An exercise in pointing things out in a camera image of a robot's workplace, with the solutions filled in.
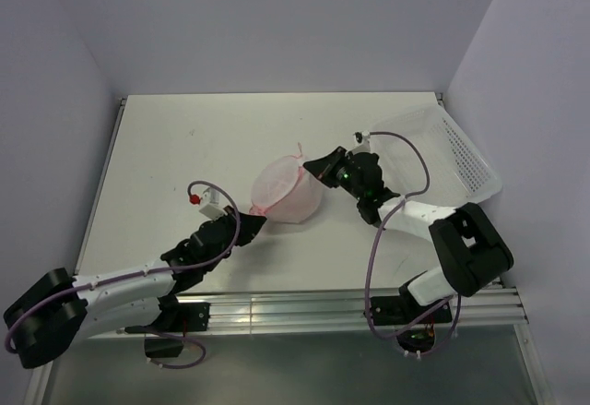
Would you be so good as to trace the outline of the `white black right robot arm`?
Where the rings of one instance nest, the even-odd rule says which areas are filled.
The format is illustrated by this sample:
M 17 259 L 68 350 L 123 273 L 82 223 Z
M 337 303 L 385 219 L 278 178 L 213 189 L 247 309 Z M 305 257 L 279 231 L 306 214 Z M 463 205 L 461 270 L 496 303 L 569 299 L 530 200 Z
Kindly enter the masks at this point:
M 420 321 L 441 299 L 470 297 L 513 267 L 511 251 L 478 204 L 454 208 L 411 201 L 386 186 L 375 153 L 339 147 L 303 168 L 322 185 L 350 194 L 368 224 L 409 233 L 434 247 L 437 266 L 403 284 L 396 296 L 369 299 L 376 325 L 386 323 L 384 314 L 398 324 Z

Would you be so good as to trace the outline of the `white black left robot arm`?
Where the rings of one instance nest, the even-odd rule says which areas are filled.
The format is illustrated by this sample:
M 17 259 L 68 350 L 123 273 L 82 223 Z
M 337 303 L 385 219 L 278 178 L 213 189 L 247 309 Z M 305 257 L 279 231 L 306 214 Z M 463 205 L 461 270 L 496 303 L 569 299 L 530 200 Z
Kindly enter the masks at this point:
M 201 283 L 236 246 L 249 244 L 266 218 L 226 214 L 151 263 L 95 276 L 65 268 L 45 273 L 4 312 L 5 349 L 26 369 L 43 366 L 72 344 L 117 328 L 164 333 L 180 318 L 177 294 Z

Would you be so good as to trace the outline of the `pink bra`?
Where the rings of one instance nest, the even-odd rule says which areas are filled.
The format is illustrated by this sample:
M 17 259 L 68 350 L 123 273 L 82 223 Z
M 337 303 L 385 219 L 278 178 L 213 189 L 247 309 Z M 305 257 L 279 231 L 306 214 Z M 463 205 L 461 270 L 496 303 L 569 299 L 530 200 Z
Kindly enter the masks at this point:
M 301 177 L 294 189 L 266 212 L 274 222 L 301 223 L 319 208 L 324 189 L 307 171 L 301 168 Z

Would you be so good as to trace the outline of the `white mesh laundry bag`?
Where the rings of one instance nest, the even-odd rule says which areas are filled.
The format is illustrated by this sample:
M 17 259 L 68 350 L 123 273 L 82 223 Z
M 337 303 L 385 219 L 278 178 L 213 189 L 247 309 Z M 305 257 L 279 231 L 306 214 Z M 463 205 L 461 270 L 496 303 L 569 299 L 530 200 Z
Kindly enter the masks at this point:
M 250 195 L 251 215 L 266 217 L 266 212 L 294 189 L 301 177 L 301 168 L 307 161 L 301 144 L 298 148 L 298 153 L 271 162 L 256 177 Z

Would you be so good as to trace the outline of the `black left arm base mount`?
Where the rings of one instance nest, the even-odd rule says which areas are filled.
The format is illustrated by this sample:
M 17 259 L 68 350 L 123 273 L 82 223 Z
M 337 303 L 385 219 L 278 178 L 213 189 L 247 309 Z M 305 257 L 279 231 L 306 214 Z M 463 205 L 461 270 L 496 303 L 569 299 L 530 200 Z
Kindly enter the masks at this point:
M 143 335 L 147 362 L 159 369 L 183 370 L 201 364 L 207 357 L 205 345 L 192 332 L 207 331 L 211 304 L 206 301 L 182 303 L 176 296 L 159 298 L 159 314 L 147 326 L 124 328 L 130 335 Z M 190 363 L 172 363 L 184 350 L 196 348 L 198 358 Z

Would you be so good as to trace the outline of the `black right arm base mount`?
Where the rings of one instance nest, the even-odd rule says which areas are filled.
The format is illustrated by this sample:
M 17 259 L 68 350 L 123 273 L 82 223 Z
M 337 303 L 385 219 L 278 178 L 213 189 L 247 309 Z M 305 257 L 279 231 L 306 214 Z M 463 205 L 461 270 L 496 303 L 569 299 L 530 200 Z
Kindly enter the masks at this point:
M 422 360 L 431 355 L 454 337 L 458 320 L 462 310 L 463 298 L 456 296 L 456 311 L 451 326 L 442 340 L 437 341 L 432 320 L 439 310 L 447 307 L 451 313 L 450 302 L 452 296 L 444 297 L 427 306 L 419 305 L 409 291 L 403 287 L 401 293 L 390 296 L 370 296 L 370 290 L 364 290 L 364 317 L 372 334 L 381 340 L 395 340 L 395 350 L 405 358 Z M 412 338 L 412 328 L 425 321 L 426 339 Z

